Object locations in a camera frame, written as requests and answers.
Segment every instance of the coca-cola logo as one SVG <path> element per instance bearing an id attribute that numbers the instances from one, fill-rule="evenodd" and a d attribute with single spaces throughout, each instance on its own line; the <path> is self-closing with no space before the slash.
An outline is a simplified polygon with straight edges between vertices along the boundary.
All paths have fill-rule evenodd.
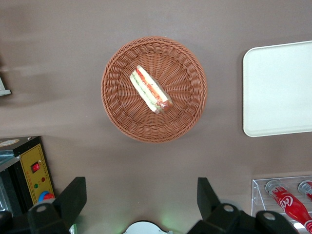
<path id="1" fill-rule="evenodd" d="M 291 196 L 285 196 L 280 202 L 279 205 L 285 211 L 286 206 L 291 206 L 293 203 L 293 198 Z"/>

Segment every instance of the red bottle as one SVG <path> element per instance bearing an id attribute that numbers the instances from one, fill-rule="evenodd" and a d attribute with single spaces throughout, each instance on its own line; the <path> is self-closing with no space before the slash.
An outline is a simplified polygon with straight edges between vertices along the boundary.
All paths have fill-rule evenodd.
<path id="1" fill-rule="evenodd" d="M 298 186 L 298 191 L 312 201 L 312 181 L 302 181 Z"/>
<path id="2" fill-rule="evenodd" d="M 312 234 L 312 218 L 306 207 L 294 195 L 289 193 L 277 180 L 271 180 L 265 190 L 290 217 L 301 223 Z"/>

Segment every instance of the yellow panel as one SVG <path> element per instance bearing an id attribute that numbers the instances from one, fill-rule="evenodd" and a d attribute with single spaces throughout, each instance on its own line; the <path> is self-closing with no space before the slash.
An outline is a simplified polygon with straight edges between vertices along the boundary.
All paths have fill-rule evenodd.
<path id="1" fill-rule="evenodd" d="M 33 204 L 38 202 L 40 194 L 44 191 L 54 194 L 48 169 L 43 157 L 41 144 L 36 145 L 20 155 L 20 162 L 27 180 L 27 186 L 33 200 Z M 36 162 L 39 164 L 39 169 L 33 172 L 32 165 Z"/>

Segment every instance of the table surface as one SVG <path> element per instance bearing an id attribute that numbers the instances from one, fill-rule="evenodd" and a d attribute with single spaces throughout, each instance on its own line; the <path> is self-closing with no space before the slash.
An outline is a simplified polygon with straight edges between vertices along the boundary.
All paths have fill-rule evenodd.
<path id="1" fill-rule="evenodd" d="M 252 179 L 311 175 L 312 133 L 248 137 L 242 60 L 254 47 L 312 39 L 308 0 L 3 0 L 0 137 L 42 136 L 56 192 L 85 176 L 78 233 L 122 233 L 150 220 L 175 234 L 199 219 L 197 178 L 251 213 Z M 189 48 L 208 83 L 194 128 L 164 143 L 135 141 L 107 117 L 100 84 L 125 43 L 165 36 Z"/>

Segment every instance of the metal bracket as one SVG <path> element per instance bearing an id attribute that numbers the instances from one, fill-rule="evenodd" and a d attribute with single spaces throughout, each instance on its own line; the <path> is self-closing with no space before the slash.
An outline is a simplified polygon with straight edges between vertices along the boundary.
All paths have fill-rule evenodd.
<path id="1" fill-rule="evenodd" d="M 0 77 L 0 96 L 7 95 L 10 93 L 11 93 L 11 91 L 9 89 L 5 89 L 5 87 L 2 83 L 1 77 Z"/>

